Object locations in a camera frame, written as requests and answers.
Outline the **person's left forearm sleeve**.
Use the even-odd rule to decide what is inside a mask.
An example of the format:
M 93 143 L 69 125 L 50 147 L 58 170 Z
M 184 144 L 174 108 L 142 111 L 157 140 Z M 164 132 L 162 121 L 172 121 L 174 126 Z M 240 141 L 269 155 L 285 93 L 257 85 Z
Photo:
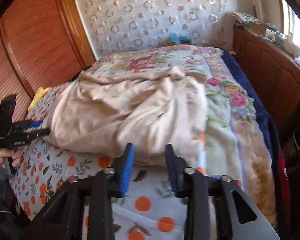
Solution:
M 0 224 L 15 222 L 18 215 L 15 211 L 16 198 L 9 183 L 4 158 L 12 157 L 13 165 L 19 164 L 19 154 L 14 151 L 0 149 Z

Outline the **person's left hand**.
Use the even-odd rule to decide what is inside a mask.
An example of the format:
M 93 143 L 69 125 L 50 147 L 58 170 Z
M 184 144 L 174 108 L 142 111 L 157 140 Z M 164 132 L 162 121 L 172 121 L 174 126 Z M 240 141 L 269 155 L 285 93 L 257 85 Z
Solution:
M 21 149 L 9 150 L 6 148 L 0 149 L 0 166 L 6 168 L 5 159 L 12 158 L 13 163 L 12 166 L 17 168 L 20 166 L 21 162 Z

